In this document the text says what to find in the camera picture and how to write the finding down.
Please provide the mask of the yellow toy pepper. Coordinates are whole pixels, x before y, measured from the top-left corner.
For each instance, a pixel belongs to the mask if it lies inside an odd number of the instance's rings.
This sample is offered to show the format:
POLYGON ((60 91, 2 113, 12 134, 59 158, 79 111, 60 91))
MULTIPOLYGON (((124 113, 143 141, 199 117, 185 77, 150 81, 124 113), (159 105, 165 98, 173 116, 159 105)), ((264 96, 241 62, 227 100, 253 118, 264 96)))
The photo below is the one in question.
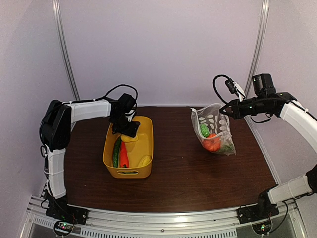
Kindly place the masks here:
POLYGON ((127 135, 121 135, 120 138, 121 138, 121 140, 124 143, 136 142, 138 140, 138 136, 137 135, 135 137, 130 137, 130 136, 127 136, 127 135))

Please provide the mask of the polka dot zip bag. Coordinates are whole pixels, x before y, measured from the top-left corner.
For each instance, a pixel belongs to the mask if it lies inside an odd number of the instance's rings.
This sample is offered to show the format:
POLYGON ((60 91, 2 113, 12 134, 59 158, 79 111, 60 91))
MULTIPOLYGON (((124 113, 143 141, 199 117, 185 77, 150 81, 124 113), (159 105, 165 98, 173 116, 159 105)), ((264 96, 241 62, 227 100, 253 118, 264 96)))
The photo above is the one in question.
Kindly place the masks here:
POLYGON ((223 145, 233 144, 232 134, 230 131, 229 118, 219 112, 222 104, 214 103, 199 109, 191 108, 191 121, 194 132, 203 146, 204 138, 200 131, 200 125, 206 124, 210 134, 215 133, 221 140, 221 147, 223 145))

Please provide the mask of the dark green toy cucumber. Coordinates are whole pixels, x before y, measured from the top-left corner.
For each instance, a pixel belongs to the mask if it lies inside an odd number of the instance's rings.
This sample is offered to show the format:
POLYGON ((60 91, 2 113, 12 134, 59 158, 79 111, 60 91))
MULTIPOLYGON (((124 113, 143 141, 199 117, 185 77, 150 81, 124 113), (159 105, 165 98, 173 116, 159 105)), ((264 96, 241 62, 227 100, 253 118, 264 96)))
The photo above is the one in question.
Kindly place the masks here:
POLYGON ((117 168, 119 165, 119 153, 121 147, 121 138, 118 137, 114 143, 113 154, 112 154, 112 165, 117 168))

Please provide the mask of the light green toy gourd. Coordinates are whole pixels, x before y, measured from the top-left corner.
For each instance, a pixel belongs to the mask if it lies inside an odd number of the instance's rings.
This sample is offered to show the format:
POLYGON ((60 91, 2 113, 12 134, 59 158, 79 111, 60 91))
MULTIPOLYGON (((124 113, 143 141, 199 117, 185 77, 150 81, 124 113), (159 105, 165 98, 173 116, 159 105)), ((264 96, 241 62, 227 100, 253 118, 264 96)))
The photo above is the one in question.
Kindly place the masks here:
POLYGON ((201 134, 202 134, 202 136, 204 138, 208 138, 209 137, 210 131, 209 131, 209 129, 208 129, 206 124, 201 124, 200 125, 200 131, 201 131, 201 134))

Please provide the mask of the orange toy carrot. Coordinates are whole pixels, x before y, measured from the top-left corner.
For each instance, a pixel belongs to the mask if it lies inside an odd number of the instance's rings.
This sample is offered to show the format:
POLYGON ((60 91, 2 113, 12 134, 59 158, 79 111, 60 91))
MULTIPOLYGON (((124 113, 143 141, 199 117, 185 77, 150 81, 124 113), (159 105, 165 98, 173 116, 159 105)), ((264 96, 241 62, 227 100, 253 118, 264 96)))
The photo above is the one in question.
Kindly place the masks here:
POLYGON ((119 162, 120 162, 121 168, 129 167, 128 154, 127 154, 125 143, 123 141, 121 142, 121 145, 120 145, 119 162))

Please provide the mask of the orange toy pumpkin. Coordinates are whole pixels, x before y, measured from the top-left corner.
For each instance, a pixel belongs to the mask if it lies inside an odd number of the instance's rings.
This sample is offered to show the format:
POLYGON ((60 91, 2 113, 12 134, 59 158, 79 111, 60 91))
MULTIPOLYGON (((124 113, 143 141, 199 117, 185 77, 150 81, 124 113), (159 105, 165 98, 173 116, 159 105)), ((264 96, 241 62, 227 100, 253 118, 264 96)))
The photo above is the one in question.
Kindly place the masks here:
POLYGON ((210 152, 217 152, 221 148, 221 140, 217 134, 212 133, 203 140, 203 147, 210 152))

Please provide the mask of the green toy lettuce leaf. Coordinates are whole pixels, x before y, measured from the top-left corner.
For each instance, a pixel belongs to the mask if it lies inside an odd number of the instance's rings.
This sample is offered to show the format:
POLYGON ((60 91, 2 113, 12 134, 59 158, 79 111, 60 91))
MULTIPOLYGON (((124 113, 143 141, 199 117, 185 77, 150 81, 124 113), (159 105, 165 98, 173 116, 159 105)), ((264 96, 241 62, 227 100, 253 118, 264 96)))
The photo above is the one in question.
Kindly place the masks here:
POLYGON ((224 154, 224 155, 232 155, 236 154, 235 147, 233 144, 223 145, 219 150, 218 153, 224 154))

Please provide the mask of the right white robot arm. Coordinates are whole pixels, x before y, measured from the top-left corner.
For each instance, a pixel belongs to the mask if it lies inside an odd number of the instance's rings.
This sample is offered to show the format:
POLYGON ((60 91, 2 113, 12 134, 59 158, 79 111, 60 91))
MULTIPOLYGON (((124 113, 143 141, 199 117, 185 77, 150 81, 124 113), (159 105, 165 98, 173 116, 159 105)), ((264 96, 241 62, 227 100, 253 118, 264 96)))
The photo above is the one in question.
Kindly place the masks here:
MULTIPOLYGON (((269 118, 276 116, 287 123, 287 129, 295 132, 288 134, 288 140, 305 143, 313 153, 317 152, 317 119, 289 92, 277 92, 272 76, 258 74, 251 79, 254 96, 247 98, 240 85, 229 76, 225 76, 225 85, 231 94, 238 98, 225 101, 220 113, 233 119, 242 119, 265 114, 269 118)), ((313 167, 303 175, 268 189, 259 195, 254 215, 264 219, 273 211, 276 204, 290 199, 299 199, 317 192, 317 168, 313 167)))

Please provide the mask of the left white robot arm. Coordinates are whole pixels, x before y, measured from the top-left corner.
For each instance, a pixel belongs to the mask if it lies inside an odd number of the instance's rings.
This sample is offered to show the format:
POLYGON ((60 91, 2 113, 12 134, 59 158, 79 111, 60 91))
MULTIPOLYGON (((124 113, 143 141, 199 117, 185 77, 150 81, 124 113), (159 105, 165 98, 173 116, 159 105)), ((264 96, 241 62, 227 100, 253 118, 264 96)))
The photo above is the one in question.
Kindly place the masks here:
POLYGON ((101 97, 82 101, 50 102, 39 128, 48 200, 60 220, 71 216, 64 184, 64 157, 71 139, 71 126, 79 121, 108 118, 112 132, 130 137, 137 134, 139 122, 133 121, 136 99, 124 93, 119 99, 101 97))

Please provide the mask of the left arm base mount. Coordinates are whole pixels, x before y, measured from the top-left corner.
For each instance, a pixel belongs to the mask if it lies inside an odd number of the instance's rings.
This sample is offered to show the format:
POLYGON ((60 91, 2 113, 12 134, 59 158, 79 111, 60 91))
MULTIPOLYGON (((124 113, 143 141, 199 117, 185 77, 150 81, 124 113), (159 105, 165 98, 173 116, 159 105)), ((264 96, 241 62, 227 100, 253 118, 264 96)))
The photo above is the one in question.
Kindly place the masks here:
POLYGON ((53 231, 60 237, 65 237, 73 232, 76 225, 85 225, 89 211, 84 208, 68 206, 66 211, 61 208, 49 206, 46 215, 57 219, 53 225, 53 231))

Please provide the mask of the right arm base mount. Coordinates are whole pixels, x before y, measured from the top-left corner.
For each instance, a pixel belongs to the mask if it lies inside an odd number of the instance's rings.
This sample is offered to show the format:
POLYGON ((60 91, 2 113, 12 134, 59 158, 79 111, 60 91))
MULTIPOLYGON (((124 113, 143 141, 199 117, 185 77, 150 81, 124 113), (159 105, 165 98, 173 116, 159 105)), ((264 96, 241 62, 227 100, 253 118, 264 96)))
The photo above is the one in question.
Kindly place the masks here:
POLYGON ((251 223, 253 231, 261 236, 269 235, 273 231, 272 217, 279 215, 276 206, 262 209, 258 204, 241 205, 236 212, 240 224, 251 223))

